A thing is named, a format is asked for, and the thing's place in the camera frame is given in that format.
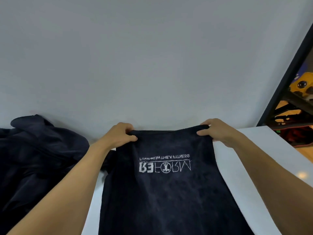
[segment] black towel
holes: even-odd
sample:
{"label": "black towel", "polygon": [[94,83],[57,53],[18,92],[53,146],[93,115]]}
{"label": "black towel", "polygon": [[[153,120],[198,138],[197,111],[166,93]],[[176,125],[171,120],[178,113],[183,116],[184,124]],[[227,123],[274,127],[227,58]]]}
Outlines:
{"label": "black towel", "polygon": [[217,168],[212,138],[196,134],[205,128],[131,132],[138,141],[109,157],[99,235],[253,234]]}
{"label": "black towel", "polygon": [[86,154],[89,143],[39,115],[0,129],[0,235],[14,227]]}

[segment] wall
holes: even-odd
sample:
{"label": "wall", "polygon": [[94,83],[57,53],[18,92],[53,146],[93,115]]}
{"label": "wall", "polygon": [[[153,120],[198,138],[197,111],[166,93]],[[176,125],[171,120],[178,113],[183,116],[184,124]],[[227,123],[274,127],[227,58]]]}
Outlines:
{"label": "wall", "polygon": [[0,127],[41,114],[93,140],[124,121],[254,126],[313,0],[0,0]]}

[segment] person's right arm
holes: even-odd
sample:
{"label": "person's right arm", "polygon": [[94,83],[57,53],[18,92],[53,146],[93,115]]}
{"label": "person's right arm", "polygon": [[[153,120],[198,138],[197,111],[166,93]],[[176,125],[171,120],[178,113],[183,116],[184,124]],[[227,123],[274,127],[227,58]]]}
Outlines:
{"label": "person's right arm", "polygon": [[210,135],[235,150],[281,234],[313,235],[313,188],[220,119],[202,124],[211,126],[198,135]]}

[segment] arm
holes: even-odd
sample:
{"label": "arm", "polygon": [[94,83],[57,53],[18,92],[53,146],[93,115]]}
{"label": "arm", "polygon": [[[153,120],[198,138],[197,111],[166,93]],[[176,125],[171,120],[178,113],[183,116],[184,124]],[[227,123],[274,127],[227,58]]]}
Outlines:
{"label": "arm", "polygon": [[7,235],[81,234],[101,165],[109,150],[137,140],[126,134],[133,129],[113,126]]}
{"label": "arm", "polygon": [[210,135],[235,150],[282,235],[312,235],[313,188],[223,121],[202,124],[211,126],[198,135]]}

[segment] white table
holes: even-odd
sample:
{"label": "white table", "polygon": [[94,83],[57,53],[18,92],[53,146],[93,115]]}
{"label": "white table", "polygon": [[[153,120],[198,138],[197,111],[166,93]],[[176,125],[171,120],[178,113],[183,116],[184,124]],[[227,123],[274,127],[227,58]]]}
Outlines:
{"label": "white table", "polygon": [[[239,131],[291,173],[307,173],[308,177],[303,180],[313,186],[313,164],[270,128],[262,126]],[[235,151],[221,142],[213,144],[218,168],[254,234],[281,235]],[[105,176],[102,172],[98,176],[83,235],[98,235]]]}

